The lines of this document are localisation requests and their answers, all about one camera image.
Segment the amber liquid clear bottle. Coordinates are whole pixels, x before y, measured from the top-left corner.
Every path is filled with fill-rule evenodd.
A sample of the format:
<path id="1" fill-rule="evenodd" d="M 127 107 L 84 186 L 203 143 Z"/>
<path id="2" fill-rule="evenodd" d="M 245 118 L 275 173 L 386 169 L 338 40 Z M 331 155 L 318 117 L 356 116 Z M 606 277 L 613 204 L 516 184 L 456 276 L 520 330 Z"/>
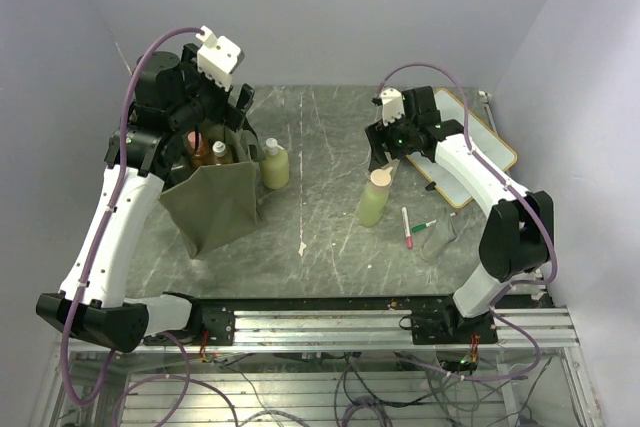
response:
<path id="1" fill-rule="evenodd" d="M 222 141 L 216 141 L 212 145 L 212 161 L 214 165 L 228 165 L 234 163 L 231 148 Z"/>

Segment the orange bottle pink cap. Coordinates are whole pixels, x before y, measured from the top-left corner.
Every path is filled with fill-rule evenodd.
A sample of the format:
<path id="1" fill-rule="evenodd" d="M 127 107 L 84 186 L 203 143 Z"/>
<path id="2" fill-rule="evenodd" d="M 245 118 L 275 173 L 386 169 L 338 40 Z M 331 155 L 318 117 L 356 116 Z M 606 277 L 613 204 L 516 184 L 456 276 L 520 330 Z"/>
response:
<path id="1" fill-rule="evenodd" d="M 190 160 L 195 168 L 213 163 L 211 145 L 201 133 L 197 131 L 189 132 L 187 141 Z"/>

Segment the yellow-green pump bottle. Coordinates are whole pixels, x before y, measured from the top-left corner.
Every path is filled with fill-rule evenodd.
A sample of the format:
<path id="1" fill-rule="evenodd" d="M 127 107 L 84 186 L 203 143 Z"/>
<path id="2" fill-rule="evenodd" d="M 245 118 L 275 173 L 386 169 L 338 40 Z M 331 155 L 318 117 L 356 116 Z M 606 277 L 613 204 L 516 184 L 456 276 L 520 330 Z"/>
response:
<path id="1" fill-rule="evenodd" d="M 264 146 L 265 159 L 260 162 L 264 185 L 271 190 L 285 187 L 289 182 L 289 157 L 275 138 L 268 138 Z"/>

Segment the short clear square bottle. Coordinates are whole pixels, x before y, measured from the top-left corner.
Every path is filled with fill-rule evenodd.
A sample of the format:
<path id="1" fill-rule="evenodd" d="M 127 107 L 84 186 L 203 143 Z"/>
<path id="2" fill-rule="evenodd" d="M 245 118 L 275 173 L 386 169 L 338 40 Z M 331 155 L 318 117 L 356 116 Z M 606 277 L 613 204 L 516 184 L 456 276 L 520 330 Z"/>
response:
<path id="1" fill-rule="evenodd" d="M 373 156 L 370 156 L 368 171 L 372 173 L 374 170 L 383 169 L 390 174 L 391 178 L 394 178 L 399 165 L 400 165 L 399 159 L 391 159 L 390 157 L 387 157 L 386 162 L 381 163 L 378 160 L 376 160 Z"/>

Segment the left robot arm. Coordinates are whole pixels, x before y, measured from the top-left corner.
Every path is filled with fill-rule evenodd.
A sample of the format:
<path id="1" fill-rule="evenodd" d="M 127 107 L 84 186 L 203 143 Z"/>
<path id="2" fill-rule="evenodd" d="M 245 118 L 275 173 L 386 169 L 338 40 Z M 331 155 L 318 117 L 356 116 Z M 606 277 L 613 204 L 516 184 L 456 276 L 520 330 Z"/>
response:
<path id="1" fill-rule="evenodd" d="M 226 38 L 214 47 L 189 43 L 181 55 L 149 50 L 127 88 L 118 129 L 105 155 L 99 203 L 71 271 L 36 313 L 62 335 L 129 353 L 148 336 L 169 331 L 182 344 L 203 334 L 199 300 L 165 293 L 129 299 L 126 282 L 146 218 L 173 165 L 186 155 L 185 135 L 206 121 L 237 130 L 254 90 L 229 100 L 244 53 Z"/>

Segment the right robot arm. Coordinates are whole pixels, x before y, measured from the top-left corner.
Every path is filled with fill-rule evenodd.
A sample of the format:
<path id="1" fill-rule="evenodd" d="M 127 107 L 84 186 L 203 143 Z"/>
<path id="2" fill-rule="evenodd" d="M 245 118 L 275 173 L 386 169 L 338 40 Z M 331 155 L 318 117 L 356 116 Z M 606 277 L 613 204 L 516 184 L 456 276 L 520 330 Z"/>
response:
<path id="1" fill-rule="evenodd" d="M 432 87 L 386 88 L 373 102 L 382 117 L 365 129 L 372 162 L 382 167 L 418 153 L 455 178 L 485 215 L 479 264 L 440 310 L 442 334 L 463 342 L 523 274 L 557 261 L 553 201 L 500 170 L 472 140 L 467 118 L 444 119 Z"/>

